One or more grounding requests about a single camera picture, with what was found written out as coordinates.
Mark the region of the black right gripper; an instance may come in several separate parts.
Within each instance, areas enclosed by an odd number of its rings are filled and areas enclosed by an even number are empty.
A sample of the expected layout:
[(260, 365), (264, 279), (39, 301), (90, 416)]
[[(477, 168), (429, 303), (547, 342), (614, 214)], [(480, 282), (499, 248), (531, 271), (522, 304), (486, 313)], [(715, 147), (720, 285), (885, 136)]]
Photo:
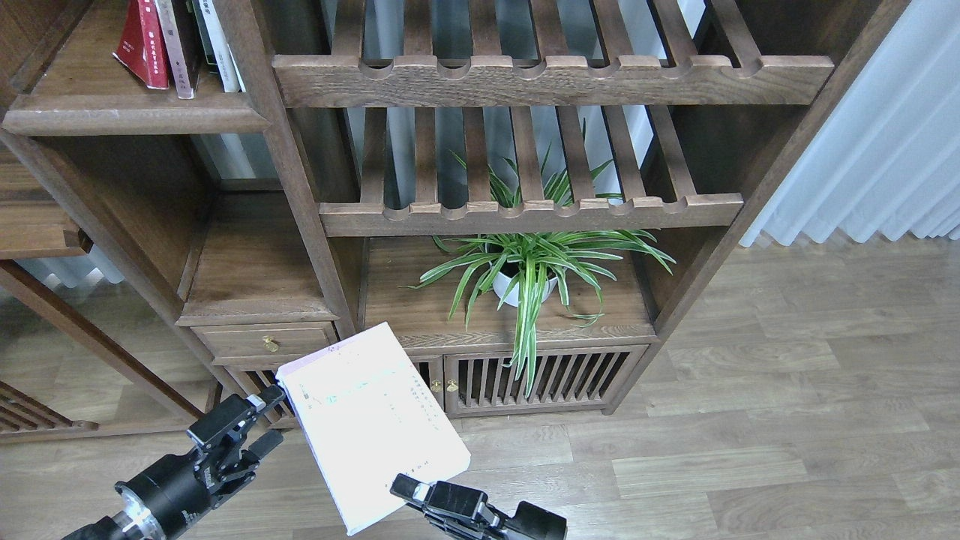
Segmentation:
[(514, 517), (500, 517), (481, 490), (447, 481), (424, 483), (405, 474), (395, 476), (390, 493), (452, 538), (566, 539), (567, 520), (530, 502), (519, 502)]

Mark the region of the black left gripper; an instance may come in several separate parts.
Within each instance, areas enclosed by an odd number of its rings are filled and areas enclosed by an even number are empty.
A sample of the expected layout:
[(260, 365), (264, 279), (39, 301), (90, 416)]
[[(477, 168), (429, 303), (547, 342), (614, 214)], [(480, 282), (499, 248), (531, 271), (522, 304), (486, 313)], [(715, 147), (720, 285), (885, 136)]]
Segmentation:
[(247, 397), (226, 397), (188, 428), (194, 450), (166, 454), (130, 481), (118, 481), (124, 511), (114, 522), (123, 538), (177, 539), (253, 481), (284, 435), (271, 429), (246, 450), (242, 445), (254, 423), (285, 397), (277, 384)]

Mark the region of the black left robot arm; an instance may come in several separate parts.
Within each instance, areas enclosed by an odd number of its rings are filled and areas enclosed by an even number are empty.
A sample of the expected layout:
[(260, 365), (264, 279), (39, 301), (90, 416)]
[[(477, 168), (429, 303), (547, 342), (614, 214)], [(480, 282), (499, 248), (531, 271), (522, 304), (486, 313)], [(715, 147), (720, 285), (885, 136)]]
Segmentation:
[(257, 395), (230, 395), (188, 428), (193, 450), (165, 454), (130, 481), (118, 481), (124, 509), (68, 534), (68, 539), (177, 539), (249, 485), (262, 458), (281, 444), (267, 430), (244, 450), (250, 429), (284, 398), (277, 384)]

